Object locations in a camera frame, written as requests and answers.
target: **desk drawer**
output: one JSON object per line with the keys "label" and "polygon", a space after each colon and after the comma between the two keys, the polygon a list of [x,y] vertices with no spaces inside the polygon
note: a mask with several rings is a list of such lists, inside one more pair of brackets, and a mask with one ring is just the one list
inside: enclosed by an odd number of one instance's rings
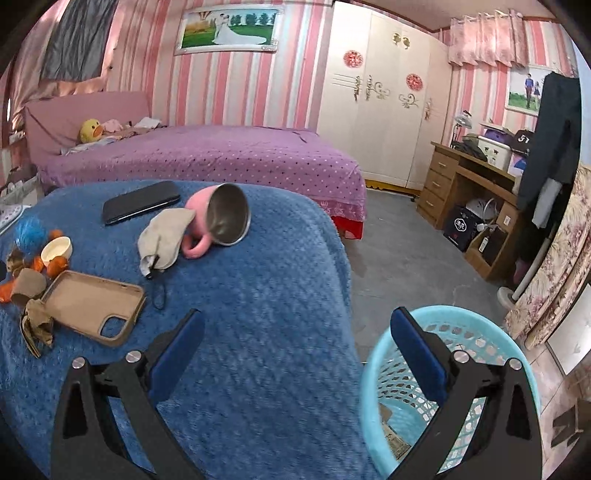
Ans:
{"label": "desk drawer", "polygon": [[438,219],[443,210],[444,201],[429,190],[423,190],[418,200],[418,206],[435,219]]}
{"label": "desk drawer", "polygon": [[425,179],[425,188],[431,190],[439,198],[445,200],[452,188],[452,181],[447,177],[437,173],[435,170],[429,170]]}
{"label": "desk drawer", "polygon": [[433,152],[433,159],[431,160],[431,169],[437,173],[452,179],[456,173],[457,160],[450,158],[437,151]]}

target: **wardrobe handle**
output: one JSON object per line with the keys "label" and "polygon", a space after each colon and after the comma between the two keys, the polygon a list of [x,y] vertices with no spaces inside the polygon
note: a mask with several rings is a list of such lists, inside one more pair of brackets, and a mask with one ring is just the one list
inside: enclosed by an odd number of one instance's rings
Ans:
{"label": "wardrobe handle", "polygon": [[353,97],[355,101],[357,101],[357,97],[359,96],[359,90],[361,88],[361,77],[357,75],[355,77],[355,86],[353,87]]}
{"label": "wardrobe handle", "polygon": [[365,88],[365,100],[369,100],[369,97],[371,96],[371,91],[374,87],[374,84],[372,82],[372,78],[371,75],[368,75],[368,81],[367,81],[367,85]]}

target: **blue gripper pad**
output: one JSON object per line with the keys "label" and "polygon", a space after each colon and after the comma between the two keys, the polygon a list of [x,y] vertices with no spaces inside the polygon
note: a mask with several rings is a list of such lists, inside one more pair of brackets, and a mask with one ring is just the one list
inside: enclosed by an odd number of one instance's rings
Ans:
{"label": "blue gripper pad", "polygon": [[195,310],[151,368],[148,398],[152,405],[168,400],[201,344],[204,332],[203,313]]}
{"label": "blue gripper pad", "polygon": [[417,331],[421,327],[408,312],[412,321],[407,318],[405,312],[406,309],[402,308],[397,308],[392,312],[390,333],[408,367],[412,370],[425,398],[442,405],[447,399],[446,370]]}

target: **picture frame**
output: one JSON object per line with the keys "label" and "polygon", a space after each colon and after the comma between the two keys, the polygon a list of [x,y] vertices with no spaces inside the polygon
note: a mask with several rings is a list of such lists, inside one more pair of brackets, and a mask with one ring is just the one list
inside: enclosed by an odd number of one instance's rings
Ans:
{"label": "picture frame", "polygon": [[538,116],[544,79],[552,72],[556,72],[556,69],[542,65],[512,67],[509,71],[505,109]]}
{"label": "picture frame", "polygon": [[204,51],[275,52],[283,8],[278,5],[216,5],[183,12],[175,55]]}

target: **smartphone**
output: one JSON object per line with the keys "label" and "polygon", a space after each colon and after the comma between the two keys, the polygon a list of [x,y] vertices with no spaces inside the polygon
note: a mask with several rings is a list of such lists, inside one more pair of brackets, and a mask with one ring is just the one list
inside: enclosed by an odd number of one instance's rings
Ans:
{"label": "smartphone", "polygon": [[129,218],[174,205],[180,199],[180,193],[174,182],[159,181],[107,200],[103,205],[103,222],[105,225],[114,225]]}

